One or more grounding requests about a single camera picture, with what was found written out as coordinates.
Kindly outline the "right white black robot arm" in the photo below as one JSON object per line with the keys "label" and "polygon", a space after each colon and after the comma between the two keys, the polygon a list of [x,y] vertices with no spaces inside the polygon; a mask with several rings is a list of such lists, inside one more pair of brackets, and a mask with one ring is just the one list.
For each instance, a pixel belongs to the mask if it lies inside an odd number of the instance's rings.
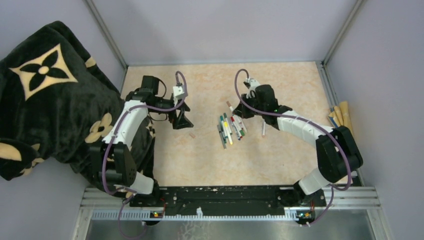
{"label": "right white black robot arm", "polygon": [[292,108],[280,105],[269,84],[247,84],[249,92],[240,94],[240,103],[234,113],[244,119],[261,116],[275,129],[290,133],[316,149],[317,167],[293,184],[293,200],[299,206],[307,206],[314,194],[323,187],[336,187],[347,178],[343,190],[352,185],[352,172],[363,165],[363,158],[346,126],[320,125],[300,116]]}

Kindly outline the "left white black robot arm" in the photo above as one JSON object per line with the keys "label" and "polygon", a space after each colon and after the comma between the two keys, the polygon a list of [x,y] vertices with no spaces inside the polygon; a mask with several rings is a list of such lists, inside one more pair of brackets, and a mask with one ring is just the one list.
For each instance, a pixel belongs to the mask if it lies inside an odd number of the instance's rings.
{"label": "left white black robot arm", "polygon": [[142,78],[140,88],[130,92],[123,110],[111,131],[100,143],[90,146],[92,173],[101,190],[109,195],[126,190],[149,207],[160,202],[155,180],[138,172],[130,146],[144,120],[151,112],[166,114],[173,129],[192,128],[193,123],[185,116],[191,109],[185,103],[188,96],[187,81],[181,71],[175,72],[176,85],[170,99],[158,96],[160,79],[151,75]]}

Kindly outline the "yellow cap white marker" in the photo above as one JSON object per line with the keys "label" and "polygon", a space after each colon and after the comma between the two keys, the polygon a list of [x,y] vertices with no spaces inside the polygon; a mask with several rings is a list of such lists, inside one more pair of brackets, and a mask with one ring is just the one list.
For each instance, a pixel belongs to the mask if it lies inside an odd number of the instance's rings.
{"label": "yellow cap white marker", "polygon": [[228,123],[224,120],[223,121],[223,124],[224,124],[224,129],[225,129],[226,136],[228,138],[229,144],[232,145],[233,144],[233,140],[232,140],[232,137],[231,137],[230,128],[228,126]]}

